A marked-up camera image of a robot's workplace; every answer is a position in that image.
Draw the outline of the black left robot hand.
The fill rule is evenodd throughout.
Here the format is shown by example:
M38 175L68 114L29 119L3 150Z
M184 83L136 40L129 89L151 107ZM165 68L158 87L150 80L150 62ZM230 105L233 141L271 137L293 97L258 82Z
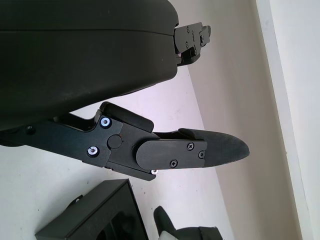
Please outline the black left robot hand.
M30 146L151 181L158 170L216 167L248 145L154 123L109 102L173 79L210 42L167 0L3 0L0 143Z

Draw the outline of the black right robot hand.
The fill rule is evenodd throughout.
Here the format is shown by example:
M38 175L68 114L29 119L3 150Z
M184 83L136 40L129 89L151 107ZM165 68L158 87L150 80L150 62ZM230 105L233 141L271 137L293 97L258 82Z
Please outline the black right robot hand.
M186 227L176 229L162 206L158 206L153 217L159 240L223 240L217 227Z

